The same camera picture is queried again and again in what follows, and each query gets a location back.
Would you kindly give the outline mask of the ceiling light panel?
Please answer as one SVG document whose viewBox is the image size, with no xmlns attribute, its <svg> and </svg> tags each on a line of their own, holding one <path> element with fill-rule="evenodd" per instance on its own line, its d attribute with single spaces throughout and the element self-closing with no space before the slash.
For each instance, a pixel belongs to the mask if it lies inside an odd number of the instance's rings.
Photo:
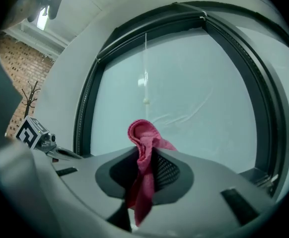
<svg viewBox="0 0 289 238">
<path fill-rule="evenodd" d="M 49 11 L 49 6 L 46 6 L 43 9 L 41 9 L 38 15 L 36 26 L 42 31 L 44 31 L 46 23 L 48 21 L 48 11 Z"/>
</svg>

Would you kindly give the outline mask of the black coat rack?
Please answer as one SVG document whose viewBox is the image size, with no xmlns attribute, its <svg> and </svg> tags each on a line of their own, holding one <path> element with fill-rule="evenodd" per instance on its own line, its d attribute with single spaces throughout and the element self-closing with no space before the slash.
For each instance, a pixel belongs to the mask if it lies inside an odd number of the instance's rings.
<svg viewBox="0 0 289 238">
<path fill-rule="evenodd" d="M 27 83 L 29 84 L 29 86 L 31 88 L 31 91 L 28 95 L 26 94 L 24 89 L 21 89 L 24 97 L 26 98 L 26 102 L 22 101 L 22 104 L 26 107 L 25 112 L 24 112 L 24 118 L 26 118 L 29 115 L 30 108 L 34 108 L 32 103 L 37 101 L 37 98 L 35 98 L 34 95 L 36 94 L 36 92 L 41 90 L 40 88 L 37 87 L 38 82 L 39 81 L 37 80 L 34 85 L 31 85 L 31 83 L 29 81 L 27 81 Z"/>
</svg>

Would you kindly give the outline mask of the pink cloth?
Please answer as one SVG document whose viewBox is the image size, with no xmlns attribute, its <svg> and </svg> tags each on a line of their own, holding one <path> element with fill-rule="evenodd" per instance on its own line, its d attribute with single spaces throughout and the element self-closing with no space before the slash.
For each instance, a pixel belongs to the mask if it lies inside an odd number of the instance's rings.
<svg viewBox="0 0 289 238">
<path fill-rule="evenodd" d="M 154 195 L 154 176 L 151 167 L 152 149 L 154 147 L 175 151 L 176 148 L 163 139 L 155 126 L 145 119 L 131 123 L 128 138 L 138 148 L 138 175 L 127 193 L 126 204 L 134 210 L 135 225 L 140 226 L 152 208 Z"/>
</svg>

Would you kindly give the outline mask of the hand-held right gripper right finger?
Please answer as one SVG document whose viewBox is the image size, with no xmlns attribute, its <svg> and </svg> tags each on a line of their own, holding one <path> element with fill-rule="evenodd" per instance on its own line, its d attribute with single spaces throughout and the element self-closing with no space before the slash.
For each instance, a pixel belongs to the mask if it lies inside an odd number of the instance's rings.
<svg viewBox="0 0 289 238">
<path fill-rule="evenodd" d="M 152 157 L 176 165 L 179 176 L 154 194 L 140 235 L 246 235 L 275 206 L 266 192 L 217 162 L 165 149 L 154 149 Z"/>
</svg>

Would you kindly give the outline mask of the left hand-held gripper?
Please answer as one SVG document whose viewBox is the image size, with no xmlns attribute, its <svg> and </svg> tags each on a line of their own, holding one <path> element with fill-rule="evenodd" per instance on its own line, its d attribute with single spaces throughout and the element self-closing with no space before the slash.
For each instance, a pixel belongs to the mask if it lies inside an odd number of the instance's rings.
<svg viewBox="0 0 289 238">
<path fill-rule="evenodd" d="M 56 137 L 36 118 L 26 116 L 15 134 L 15 138 L 30 149 L 37 149 L 47 156 L 59 160 L 82 159 L 82 156 L 62 147 L 56 147 Z"/>
</svg>

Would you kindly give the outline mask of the black window frame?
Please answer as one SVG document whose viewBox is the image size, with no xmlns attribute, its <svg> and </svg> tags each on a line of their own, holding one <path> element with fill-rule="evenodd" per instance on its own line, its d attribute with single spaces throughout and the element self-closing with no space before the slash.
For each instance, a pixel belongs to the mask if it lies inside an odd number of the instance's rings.
<svg viewBox="0 0 289 238">
<path fill-rule="evenodd" d="M 202 28 L 221 45 L 250 89 L 258 140 L 254 168 L 269 175 L 279 175 L 273 196 L 277 197 L 289 169 L 289 103 L 272 64 L 260 54 L 258 46 L 226 17 L 217 15 L 217 11 L 254 19 L 289 47 L 289 34 L 279 24 L 237 5 L 215 1 L 175 2 L 142 13 L 116 27 L 96 55 L 78 102 L 73 151 L 84 157 L 90 154 L 88 147 L 96 96 L 109 62 L 146 40 Z"/>
</svg>

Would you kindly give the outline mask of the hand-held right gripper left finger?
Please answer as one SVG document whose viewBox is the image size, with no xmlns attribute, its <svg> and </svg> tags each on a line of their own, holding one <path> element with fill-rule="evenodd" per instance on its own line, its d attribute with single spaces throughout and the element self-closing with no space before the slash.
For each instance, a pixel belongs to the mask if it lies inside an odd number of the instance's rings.
<svg viewBox="0 0 289 238">
<path fill-rule="evenodd" d="M 111 178 L 110 170 L 136 153 L 134 146 L 89 158 L 60 160 L 52 165 L 56 171 L 76 168 L 62 175 L 61 180 L 89 210 L 102 219 L 109 219 L 119 210 L 125 197 L 125 189 Z"/>
</svg>

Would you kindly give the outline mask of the large frosted window pane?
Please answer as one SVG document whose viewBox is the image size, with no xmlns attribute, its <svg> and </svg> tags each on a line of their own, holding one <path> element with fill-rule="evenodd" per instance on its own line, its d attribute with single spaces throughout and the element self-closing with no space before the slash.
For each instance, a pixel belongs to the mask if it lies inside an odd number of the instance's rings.
<svg viewBox="0 0 289 238">
<path fill-rule="evenodd" d="M 166 35 L 113 60 L 104 70 L 90 150 L 132 145 L 129 125 L 150 121 L 179 151 L 241 173 L 255 166 L 257 131 L 246 85 L 203 29 Z"/>
</svg>

